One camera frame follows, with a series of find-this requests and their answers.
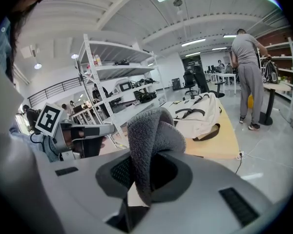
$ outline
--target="floor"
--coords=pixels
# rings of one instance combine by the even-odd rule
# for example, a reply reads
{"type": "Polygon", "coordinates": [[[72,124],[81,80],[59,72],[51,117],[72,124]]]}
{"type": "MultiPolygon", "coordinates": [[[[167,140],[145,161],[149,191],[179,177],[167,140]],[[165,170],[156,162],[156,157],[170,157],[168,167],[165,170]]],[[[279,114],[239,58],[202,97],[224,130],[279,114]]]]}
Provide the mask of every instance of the floor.
{"type": "MultiPolygon", "coordinates": [[[[211,90],[216,86],[209,83],[211,90]]],[[[289,103],[275,96],[271,117],[271,126],[261,125],[260,131],[250,131],[248,124],[251,121],[251,110],[246,116],[244,124],[239,123],[240,116],[240,86],[237,84],[236,95],[233,85],[227,86],[225,96],[220,98],[235,130],[240,150],[245,153],[241,167],[237,174],[244,180],[259,189],[273,203],[291,195],[293,191],[293,128],[283,118],[288,113],[289,103]]],[[[182,100],[185,89],[167,90],[168,100],[182,100]]],[[[265,92],[262,112],[266,111],[269,93],[265,92]]],[[[100,154],[115,151],[109,141],[100,154]]],[[[236,172],[240,161],[237,159],[213,159],[228,169],[236,172]]],[[[130,189],[131,205],[141,205],[134,186],[130,189]]]]}

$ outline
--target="black table leg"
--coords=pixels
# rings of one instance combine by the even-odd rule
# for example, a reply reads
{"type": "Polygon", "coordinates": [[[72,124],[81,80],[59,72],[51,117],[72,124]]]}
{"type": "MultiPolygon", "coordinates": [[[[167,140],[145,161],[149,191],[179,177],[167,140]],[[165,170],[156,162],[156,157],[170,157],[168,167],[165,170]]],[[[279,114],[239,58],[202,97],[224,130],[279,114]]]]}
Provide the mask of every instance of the black table leg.
{"type": "Polygon", "coordinates": [[[270,95],[269,95],[269,102],[266,113],[260,112],[260,118],[259,123],[265,126],[272,125],[272,118],[270,117],[270,114],[272,113],[272,106],[274,101],[274,89],[270,89],[270,95]]]}

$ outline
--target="black metal railing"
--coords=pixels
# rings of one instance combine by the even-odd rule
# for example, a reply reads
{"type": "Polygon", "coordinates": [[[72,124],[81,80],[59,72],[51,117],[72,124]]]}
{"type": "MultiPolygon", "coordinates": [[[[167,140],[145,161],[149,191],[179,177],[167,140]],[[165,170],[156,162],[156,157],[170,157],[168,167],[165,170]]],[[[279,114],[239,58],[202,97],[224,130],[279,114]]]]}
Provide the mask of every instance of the black metal railing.
{"type": "Polygon", "coordinates": [[[31,107],[34,107],[35,105],[37,105],[38,103],[49,99],[52,96],[55,96],[59,93],[62,93],[64,91],[67,91],[69,89],[75,88],[75,87],[79,87],[81,86],[82,83],[79,80],[79,77],[77,78],[73,78],[70,80],[66,80],[60,83],[57,83],[51,87],[48,87],[46,89],[41,90],[38,93],[35,93],[34,95],[28,97],[29,103],[31,107]]]}

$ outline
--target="gray t-shirt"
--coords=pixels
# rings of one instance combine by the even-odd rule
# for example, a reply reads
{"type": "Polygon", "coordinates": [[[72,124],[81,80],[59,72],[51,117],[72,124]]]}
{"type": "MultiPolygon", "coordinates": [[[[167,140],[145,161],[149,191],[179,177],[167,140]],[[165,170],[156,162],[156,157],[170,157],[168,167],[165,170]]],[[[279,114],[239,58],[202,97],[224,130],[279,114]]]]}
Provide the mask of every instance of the gray t-shirt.
{"type": "Polygon", "coordinates": [[[249,34],[239,34],[232,43],[232,51],[238,58],[238,63],[255,63],[258,65],[256,46],[258,41],[249,34]]]}

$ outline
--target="yellow bag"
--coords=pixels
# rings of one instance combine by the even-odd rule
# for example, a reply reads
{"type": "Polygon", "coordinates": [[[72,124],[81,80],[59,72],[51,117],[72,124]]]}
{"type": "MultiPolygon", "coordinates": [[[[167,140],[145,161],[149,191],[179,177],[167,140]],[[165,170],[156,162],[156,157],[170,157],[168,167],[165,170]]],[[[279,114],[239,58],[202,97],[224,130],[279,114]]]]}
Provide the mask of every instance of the yellow bag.
{"type": "Polygon", "coordinates": [[[253,95],[250,95],[248,99],[248,108],[253,108],[253,105],[254,105],[253,95]]]}

